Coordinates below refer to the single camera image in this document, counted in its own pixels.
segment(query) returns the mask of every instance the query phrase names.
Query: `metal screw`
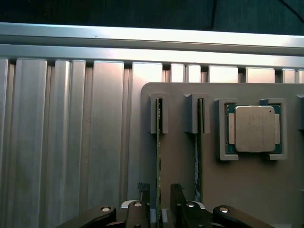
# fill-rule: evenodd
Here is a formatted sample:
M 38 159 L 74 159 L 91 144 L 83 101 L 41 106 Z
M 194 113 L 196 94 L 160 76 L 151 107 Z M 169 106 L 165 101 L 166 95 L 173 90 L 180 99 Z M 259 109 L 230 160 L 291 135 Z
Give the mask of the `metal screw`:
M 134 206 L 136 206 L 136 207 L 140 207 L 142 204 L 141 203 L 139 203 L 139 202 L 137 202 L 137 203 L 134 203 Z
M 187 203 L 187 206 L 190 207 L 190 208 L 193 208 L 193 207 L 194 207 L 194 203 L 188 202 L 188 203 Z
M 108 212 L 110 210 L 110 208 L 101 208 L 101 211 L 103 212 Z
M 228 213 L 228 209 L 227 208 L 219 208 L 219 211 L 222 213 Z

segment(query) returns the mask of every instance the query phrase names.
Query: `black cable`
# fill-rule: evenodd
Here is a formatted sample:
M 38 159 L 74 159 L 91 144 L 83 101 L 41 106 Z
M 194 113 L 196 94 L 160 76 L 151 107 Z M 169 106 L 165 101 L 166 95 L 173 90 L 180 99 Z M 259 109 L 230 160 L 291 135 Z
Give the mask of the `black cable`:
M 212 9 L 212 16 L 211 16 L 211 23 L 210 23 L 210 30 L 213 30 L 215 15 L 217 11 L 218 0 L 213 0 L 213 9 Z
M 297 18 L 304 24 L 304 19 L 290 5 L 288 5 L 284 0 L 278 0 L 278 1 L 282 3 L 287 9 L 289 9 L 293 14 L 295 14 Z
M 213 0 L 213 8 L 212 8 L 210 25 L 204 27 L 202 30 L 213 30 L 217 6 L 218 6 L 218 0 Z

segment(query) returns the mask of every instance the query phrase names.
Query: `dark background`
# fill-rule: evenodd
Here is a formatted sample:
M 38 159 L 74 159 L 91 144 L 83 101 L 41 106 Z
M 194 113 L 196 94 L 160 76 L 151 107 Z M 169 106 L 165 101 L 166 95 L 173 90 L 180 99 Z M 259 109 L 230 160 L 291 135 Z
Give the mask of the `dark background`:
M 0 0 L 0 21 L 304 35 L 279 0 Z M 285 0 L 304 18 L 304 0 Z

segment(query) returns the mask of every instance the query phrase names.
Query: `aluminum rail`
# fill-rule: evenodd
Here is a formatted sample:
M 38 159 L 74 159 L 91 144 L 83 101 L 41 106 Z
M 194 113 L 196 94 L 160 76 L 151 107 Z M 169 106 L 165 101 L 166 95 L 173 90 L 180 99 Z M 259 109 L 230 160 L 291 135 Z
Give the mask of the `aluminum rail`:
M 304 55 L 304 36 L 0 23 L 0 43 Z

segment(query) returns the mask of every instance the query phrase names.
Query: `metal panel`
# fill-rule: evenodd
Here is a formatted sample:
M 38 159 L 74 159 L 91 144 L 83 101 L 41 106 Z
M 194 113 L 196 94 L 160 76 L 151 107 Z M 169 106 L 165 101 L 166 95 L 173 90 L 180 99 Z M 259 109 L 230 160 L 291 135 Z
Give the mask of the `metal panel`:
M 78 215 L 85 62 L 55 63 L 51 78 L 45 227 Z
M 199 65 L 186 66 L 185 82 L 201 82 L 201 72 Z
M 202 51 L 176 50 L 147 50 L 147 49 L 119 49 L 97 47 L 58 47 L 33 45 L 0 44 L 0 57 L 30 57 L 50 59 L 104 59 L 111 61 L 141 61 L 163 63 L 185 63 L 202 65 L 225 65 L 235 67 L 271 67 L 294 68 L 304 67 L 304 57 L 253 55 Z
M 209 66 L 209 82 L 238 82 L 238 68 L 228 66 Z
M 84 61 L 74 61 L 71 66 L 69 110 L 68 110 L 68 139 L 66 157 L 66 182 L 64 188 L 64 214 L 67 221 L 78 215 L 80 155 L 82 145 L 82 120 L 85 88 Z
M 183 64 L 171 64 L 170 82 L 185 81 L 185 66 Z
M 5 123 L 3 134 L 3 154 L 2 154 L 2 180 L 0 192 L 0 227 L 5 227 L 7 221 L 7 203 L 9 188 L 9 159 L 10 159 L 10 136 L 11 136 L 11 119 L 13 106 L 13 89 L 15 65 L 8 63 L 6 84 L 6 101 L 5 101 Z
M 38 227 L 47 62 L 17 60 L 7 227 Z
M 64 221 L 65 196 L 67 194 L 65 188 L 67 181 L 69 96 L 70 62 L 56 61 L 55 73 L 51 78 L 49 103 L 45 210 L 45 226 L 49 228 Z
M 0 23 L 0 42 L 302 54 L 304 37 L 151 28 Z
M 88 208 L 101 203 L 118 207 L 123 67 L 121 62 L 94 62 Z
M 270 68 L 246 67 L 246 82 L 275 83 L 275 70 Z
M 79 189 L 79 213 L 83 213 L 87 207 L 88 199 L 88 177 L 89 177 L 89 148 L 91 129 L 91 109 L 92 109 L 92 88 L 93 88 L 93 66 L 86 67 L 85 70 L 85 97 L 82 126 L 82 148 L 80 159 L 80 189 Z
M 296 83 L 304 83 L 304 70 L 298 70 L 296 72 L 295 82 Z
M 9 71 L 9 61 L 7 59 L 0 59 L 0 192 L 3 191 L 3 177 L 2 170 L 4 169 L 4 120 L 5 120 L 5 101 L 6 88 Z
M 141 114 L 141 90 L 148 82 L 161 82 L 162 64 L 157 63 L 133 63 L 132 74 L 132 98 L 130 119 L 130 147 L 129 147 L 129 177 L 128 199 L 138 198 L 137 183 L 140 181 L 139 172 L 141 164 L 140 151 L 140 114 Z
M 5 216 L 5 163 L 9 153 L 5 149 L 5 113 L 6 113 L 6 94 L 9 73 L 8 59 L 0 59 L 0 227 L 4 226 Z
M 283 69 L 282 79 L 283 79 L 283 83 L 295 83 L 295 70 Z

